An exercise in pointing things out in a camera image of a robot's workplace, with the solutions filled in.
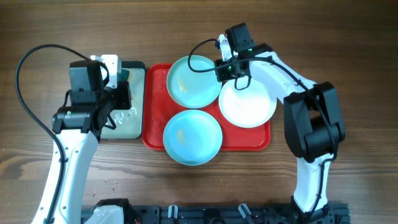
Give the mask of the green yellow sponge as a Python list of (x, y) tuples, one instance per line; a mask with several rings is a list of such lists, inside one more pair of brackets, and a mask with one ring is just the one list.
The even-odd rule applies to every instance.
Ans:
[(121, 69), (121, 73), (118, 75), (119, 82), (126, 82), (129, 80), (130, 71), (126, 69)]

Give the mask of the white plate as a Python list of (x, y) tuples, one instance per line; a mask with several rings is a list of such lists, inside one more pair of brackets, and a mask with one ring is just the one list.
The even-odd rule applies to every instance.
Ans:
[(222, 115), (233, 125), (255, 128), (273, 116), (277, 98), (259, 81), (243, 77), (223, 85), (218, 104)]

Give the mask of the mint green plate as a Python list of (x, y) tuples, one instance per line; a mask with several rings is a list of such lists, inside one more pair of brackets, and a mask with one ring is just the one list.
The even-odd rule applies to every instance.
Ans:
[(171, 66), (166, 86), (176, 103), (186, 108), (198, 109), (216, 100), (222, 83), (217, 81), (215, 71), (197, 73), (190, 70), (186, 56)]

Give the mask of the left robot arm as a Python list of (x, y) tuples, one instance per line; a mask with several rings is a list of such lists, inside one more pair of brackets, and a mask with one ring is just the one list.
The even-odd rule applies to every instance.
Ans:
[(34, 223), (80, 223), (91, 160), (104, 128), (115, 130), (111, 112), (131, 107), (130, 86), (68, 90), (52, 119), (53, 158)]

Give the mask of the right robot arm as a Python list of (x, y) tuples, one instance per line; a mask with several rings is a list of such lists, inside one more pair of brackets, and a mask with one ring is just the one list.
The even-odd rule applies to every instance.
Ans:
[(266, 44), (245, 45), (240, 52), (229, 43), (216, 47), (221, 51), (215, 61), (219, 80), (249, 78), (283, 103), (285, 140), (297, 158), (292, 204), (302, 222), (326, 217), (328, 171), (346, 135), (335, 87), (299, 75)]

